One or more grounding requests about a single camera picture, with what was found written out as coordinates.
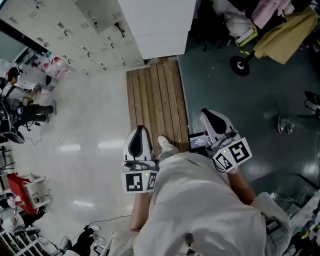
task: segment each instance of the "white tile floor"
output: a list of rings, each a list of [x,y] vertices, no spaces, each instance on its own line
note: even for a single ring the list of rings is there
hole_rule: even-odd
[[[121,145],[130,132],[126,73],[69,78],[36,101],[48,105],[51,99],[57,115],[43,125],[42,141],[10,147],[20,175],[47,178],[53,202],[35,226],[59,246],[63,236],[73,238],[92,221],[131,214],[134,197],[123,192],[120,176]],[[40,129],[20,131],[35,143]],[[99,234],[108,240],[128,224],[128,217],[99,223]]]

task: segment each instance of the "pink cloth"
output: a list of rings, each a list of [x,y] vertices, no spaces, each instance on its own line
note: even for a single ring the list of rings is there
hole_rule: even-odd
[[[291,0],[260,0],[252,13],[253,23],[262,29],[276,10],[278,10],[278,16],[280,16],[290,3]]]

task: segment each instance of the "wooden pallet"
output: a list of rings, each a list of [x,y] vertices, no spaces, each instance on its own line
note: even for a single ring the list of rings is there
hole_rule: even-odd
[[[164,61],[126,73],[131,129],[148,129],[154,154],[161,153],[164,135],[179,152],[189,150],[188,125],[178,63]]]

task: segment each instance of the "desk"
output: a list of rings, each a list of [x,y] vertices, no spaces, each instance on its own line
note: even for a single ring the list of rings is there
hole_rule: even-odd
[[[23,204],[20,207],[28,214],[37,214],[37,209],[41,206],[44,206],[52,201],[52,198],[49,197],[48,200],[43,202],[35,203],[32,198],[30,198],[27,194],[27,189],[30,188],[32,185],[42,182],[46,179],[46,177],[40,177],[32,182],[28,178],[21,178],[17,176],[15,173],[8,175],[7,180],[9,186],[11,188],[11,192],[16,195],[20,196]]]

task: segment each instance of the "red object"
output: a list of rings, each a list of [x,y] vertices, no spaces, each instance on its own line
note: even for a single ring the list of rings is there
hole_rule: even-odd
[[[7,176],[7,179],[11,192],[15,196],[20,196],[21,200],[24,202],[24,205],[21,205],[20,207],[28,214],[37,214],[36,210],[32,207],[32,204],[24,187],[24,183],[30,183],[30,180],[28,178],[21,178],[15,173],[9,174]]]

